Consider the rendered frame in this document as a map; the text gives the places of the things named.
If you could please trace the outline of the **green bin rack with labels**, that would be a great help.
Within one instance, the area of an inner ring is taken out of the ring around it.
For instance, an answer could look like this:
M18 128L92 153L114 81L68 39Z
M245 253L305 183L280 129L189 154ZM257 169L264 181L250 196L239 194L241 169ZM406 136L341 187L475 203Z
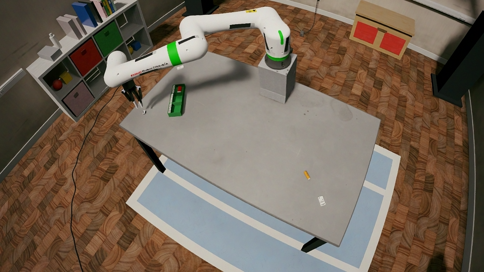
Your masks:
M182 86L182 90L181 92L177 93L178 87L180 86ZM182 116L185 87L185 84L177 84L172 86L171 98L168 106L169 117Z

